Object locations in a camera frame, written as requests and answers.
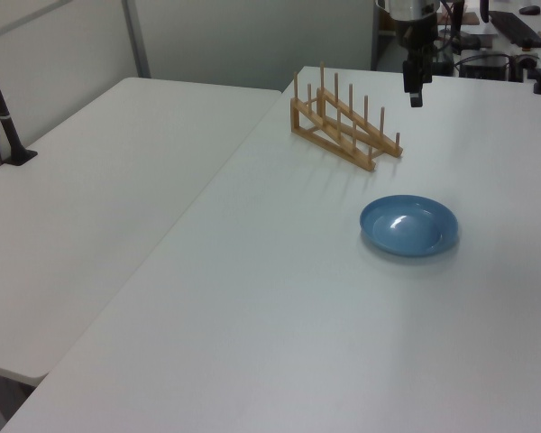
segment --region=keyboard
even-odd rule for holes
[[[491,22],[512,43],[521,48],[541,48],[541,37],[511,12],[489,11]]]

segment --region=white table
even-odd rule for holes
[[[541,97],[438,77],[412,109],[399,74],[340,81],[385,101],[403,158],[291,134],[289,88],[4,433],[541,432]],[[366,244],[362,208],[401,193],[459,244]]]
[[[279,97],[129,78],[0,168],[0,374],[37,384]]]

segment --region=white wall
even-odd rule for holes
[[[305,65],[369,69],[373,0],[136,0],[153,78],[284,90]]]
[[[25,146],[135,76],[121,0],[74,0],[0,36],[0,87]]]

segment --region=desk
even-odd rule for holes
[[[288,88],[4,433],[541,432],[541,116],[514,108],[541,97],[437,77],[412,109],[399,74],[350,82],[403,158],[368,173],[291,134]],[[362,208],[402,193],[459,244],[366,244]]]
[[[491,11],[512,12],[529,27],[531,27],[535,32],[541,32],[541,14],[529,16],[521,15],[518,12],[521,7],[523,7],[524,5],[528,5],[529,3],[531,3],[532,5],[539,5],[541,7],[541,0],[531,2],[529,2],[529,0],[510,0],[504,2],[490,0],[489,9]],[[478,0],[467,0],[465,1],[465,4],[468,6],[469,11],[474,11],[481,19],[481,16],[479,14]],[[463,30],[469,33],[495,33],[498,36],[493,39],[493,50],[502,51],[508,55],[525,54],[525,52],[519,46],[511,43],[509,39],[500,34],[500,32],[491,23],[484,24],[481,21],[480,26],[464,26]],[[531,50],[530,54],[536,54],[541,59],[541,48],[534,48],[533,50]]]
[[[278,97],[129,78],[0,167],[0,374],[39,383]]]

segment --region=blue plate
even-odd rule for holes
[[[361,229],[381,250],[417,257],[452,247],[459,226],[453,212],[430,198],[388,196],[362,211]]]

